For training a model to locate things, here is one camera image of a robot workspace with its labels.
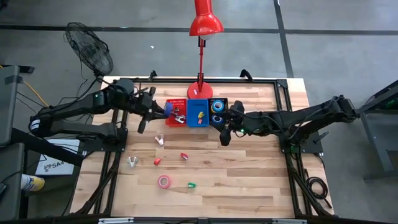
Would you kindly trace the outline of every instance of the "gray floor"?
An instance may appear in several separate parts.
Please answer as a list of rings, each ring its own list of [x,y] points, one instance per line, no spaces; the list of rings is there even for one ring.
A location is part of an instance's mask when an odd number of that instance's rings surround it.
[[[398,29],[395,0],[280,0],[280,6],[286,29]],[[277,28],[271,0],[213,0],[213,8],[226,28]],[[80,21],[89,26],[189,27],[194,12],[193,2],[186,0],[11,0],[9,7],[0,12],[0,22],[64,26]],[[198,72],[197,39],[186,33],[97,35],[111,50],[115,63],[112,75],[148,75],[156,70],[159,75],[192,76]],[[397,79],[398,36],[288,35],[287,43],[294,75],[304,78],[311,105],[344,94],[359,107]],[[35,73],[25,80],[50,104],[58,103],[63,96],[75,95],[83,81],[79,60],[64,41],[63,32],[0,30],[0,62],[34,66]],[[234,77],[243,68],[254,77],[286,77],[279,35],[219,34],[208,41],[205,75]],[[92,79],[85,66],[83,75]],[[25,86],[20,91],[34,97]],[[26,130],[33,112],[18,104],[16,113],[15,126]],[[361,122],[333,124],[325,131],[330,132],[322,144],[336,214],[398,222],[398,180],[362,180],[363,175],[381,167]],[[36,196],[31,200],[30,215],[61,214],[71,190],[69,187]]]

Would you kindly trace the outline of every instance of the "blue bin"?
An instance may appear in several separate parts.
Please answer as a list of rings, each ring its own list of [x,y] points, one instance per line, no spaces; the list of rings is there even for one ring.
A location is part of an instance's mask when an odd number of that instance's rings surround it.
[[[200,112],[205,114],[201,124],[198,124]],[[189,127],[206,127],[209,125],[208,100],[187,100],[187,125]]]

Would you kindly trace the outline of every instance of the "wooden table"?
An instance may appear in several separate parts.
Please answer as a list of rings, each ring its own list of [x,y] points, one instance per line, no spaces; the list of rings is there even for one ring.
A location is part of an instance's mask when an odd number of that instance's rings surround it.
[[[111,82],[120,77],[106,77]],[[308,107],[303,79],[288,78],[293,110]],[[248,111],[275,111],[275,93],[269,84],[211,84],[213,97],[228,98],[232,105],[241,100]],[[186,83],[148,83],[155,86],[155,99],[163,105],[166,99],[185,98]],[[93,124],[111,122],[112,111],[96,115]],[[225,218],[292,218],[292,198],[285,157],[280,153],[278,139],[232,135],[229,146],[221,146],[219,132],[207,128],[169,128],[164,120],[151,121],[144,134],[137,133],[141,117],[130,114],[127,122],[129,137],[122,153],[114,193],[114,217],[225,217]],[[164,134],[164,146],[156,134]],[[189,155],[188,161],[180,153]],[[135,168],[127,163],[137,156]],[[94,152],[83,161],[71,212],[88,200],[100,179],[103,152]],[[162,162],[155,166],[154,159]],[[325,171],[318,158],[304,154],[303,164],[310,176],[326,182]],[[160,175],[172,179],[169,189],[160,189]],[[188,182],[197,184],[188,189]],[[103,206],[107,198],[104,191]],[[301,190],[297,191],[300,208],[304,211]],[[327,208],[324,201],[320,203]]]

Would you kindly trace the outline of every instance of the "red plastic bin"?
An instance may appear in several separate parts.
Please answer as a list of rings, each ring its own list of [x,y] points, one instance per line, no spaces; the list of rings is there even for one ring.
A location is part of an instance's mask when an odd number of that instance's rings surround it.
[[[180,110],[178,115],[184,115],[187,117],[187,99],[171,99],[166,100],[166,102],[173,104],[173,110],[175,108]],[[175,120],[175,116],[170,115],[169,118],[166,119],[166,125],[170,127],[182,127],[187,125],[187,120],[182,124]]]

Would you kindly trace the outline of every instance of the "lamp base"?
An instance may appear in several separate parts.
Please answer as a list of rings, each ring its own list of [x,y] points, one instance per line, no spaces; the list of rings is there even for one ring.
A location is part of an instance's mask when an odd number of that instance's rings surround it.
[[[188,99],[208,99],[213,97],[213,89],[207,83],[203,83],[201,91],[199,91],[198,82],[192,83],[187,91]]]

